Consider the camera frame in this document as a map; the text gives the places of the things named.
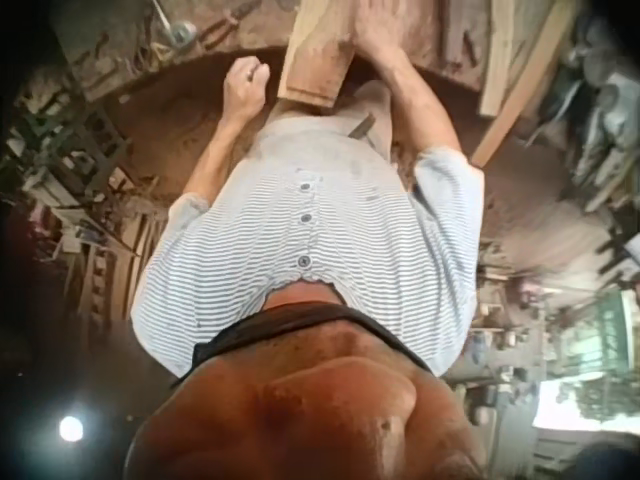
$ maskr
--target hand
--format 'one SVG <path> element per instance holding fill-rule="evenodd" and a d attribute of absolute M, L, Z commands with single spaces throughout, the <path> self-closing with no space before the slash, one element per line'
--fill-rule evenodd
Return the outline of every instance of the hand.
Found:
<path fill-rule="evenodd" d="M 237 59 L 224 81 L 222 123 L 244 127 L 264 108 L 265 91 L 271 72 L 256 57 Z"/>
<path fill-rule="evenodd" d="M 357 0 L 353 42 L 358 52 L 376 63 L 402 49 L 406 14 L 402 0 Z"/>

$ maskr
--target man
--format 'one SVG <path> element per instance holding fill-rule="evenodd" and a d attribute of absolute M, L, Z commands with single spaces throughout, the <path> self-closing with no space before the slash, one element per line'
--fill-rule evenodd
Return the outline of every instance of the man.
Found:
<path fill-rule="evenodd" d="M 362 2 L 354 41 L 421 152 L 418 191 L 389 163 L 381 82 L 331 117 L 278 105 L 225 184 L 269 78 L 238 60 L 137 294 L 140 343 L 184 378 L 139 431 L 129 478 L 481 477 L 437 376 L 475 309 L 483 178 L 380 1 Z M 348 138 L 367 112 L 367 138 Z"/>

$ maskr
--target brown skin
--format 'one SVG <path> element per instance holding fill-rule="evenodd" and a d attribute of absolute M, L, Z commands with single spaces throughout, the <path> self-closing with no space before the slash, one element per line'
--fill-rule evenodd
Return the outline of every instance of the brown skin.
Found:
<path fill-rule="evenodd" d="M 389 1 L 360 1 L 356 46 L 392 90 L 415 146 L 459 150 L 446 111 L 398 46 L 401 27 L 378 13 Z M 185 188 L 210 202 L 234 141 L 264 106 L 268 68 L 255 57 L 238 62 L 223 120 Z M 297 282 L 263 308 L 310 300 L 341 302 L 328 285 Z M 203 364 L 140 429 L 127 478 L 412 480 L 482 463 L 444 382 L 336 321 Z"/>

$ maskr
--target shirt button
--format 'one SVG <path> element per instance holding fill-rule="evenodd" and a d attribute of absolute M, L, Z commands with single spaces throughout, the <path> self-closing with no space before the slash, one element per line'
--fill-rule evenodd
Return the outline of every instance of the shirt button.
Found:
<path fill-rule="evenodd" d="M 300 258 L 298 258 L 298 265 L 300 267 L 307 268 L 310 264 L 311 264 L 311 259 L 308 256 L 302 255 Z"/>

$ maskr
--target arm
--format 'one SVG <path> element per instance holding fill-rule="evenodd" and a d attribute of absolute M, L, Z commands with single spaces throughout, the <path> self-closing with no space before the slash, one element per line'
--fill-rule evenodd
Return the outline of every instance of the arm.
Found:
<path fill-rule="evenodd" d="M 395 0 L 361 0 L 354 25 L 356 48 L 391 89 L 418 151 L 432 147 L 460 151 L 447 111 L 401 47 L 407 12 L 394 11 L 397 8 Z"/>
<path fill-rule="evenodd" d="M 269 66 L 256 57 L 236 60 L 224 82 L 224 111 L 213 138 L 200 156 L 183 194 L 213 204 L 227 180 L 228 158 L 236 140 L 264 107 Z"/>

